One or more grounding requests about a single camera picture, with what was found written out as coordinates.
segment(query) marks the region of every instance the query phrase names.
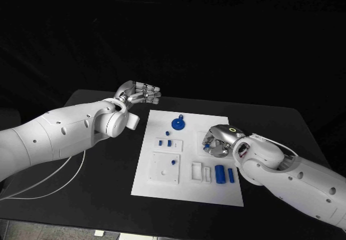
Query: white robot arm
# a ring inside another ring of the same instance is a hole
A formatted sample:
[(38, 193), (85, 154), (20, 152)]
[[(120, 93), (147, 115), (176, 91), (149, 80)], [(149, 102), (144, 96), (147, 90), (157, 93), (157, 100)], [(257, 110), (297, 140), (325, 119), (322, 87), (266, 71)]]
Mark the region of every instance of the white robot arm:
[(310, 217), (346, 229), (346, 178), (294, 152), (294, 156), (284, 155), (273, 142), (257, 134), (245, 136), (231, 125), (217, 125), (202, 145), (218, 158), (231, 152), (241, 175), (253, 184), (266, 186)]
[(127, 81), (113, 98), (46, 112), (26, 124), (0, 131), (0, 181), (31, 166), (65, 159), (101, 140), (116, 138), (140, 118), (136, 103), (159, 103), (160, 88)]

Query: blue plastic part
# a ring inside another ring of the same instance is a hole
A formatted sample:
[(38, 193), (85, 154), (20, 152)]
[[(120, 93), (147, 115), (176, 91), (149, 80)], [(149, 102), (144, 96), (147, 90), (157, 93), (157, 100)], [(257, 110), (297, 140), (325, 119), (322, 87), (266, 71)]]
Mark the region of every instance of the blue plastic part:
[(217, 183), (225, 184), (227, 183), (227, 176), (225, 176), (225, 168), (222, 165), (215, 166), (215, 176), (217, 176)]
[(234, 177), (234, 170), (232, 170), (232, 168), (228, 169), (228, 175), (230, 175), (230, 182), (234, 184), (235, 183), (235, 177)]
[(179, 115), (179, 118), (176, 118), (173, 121), (172, 121), (172, 127), (173, 129), (176, 130), (182, 130), (185, 127), (186, 127), (186, 122), (183, 120), (183, 115), (181, 114)]

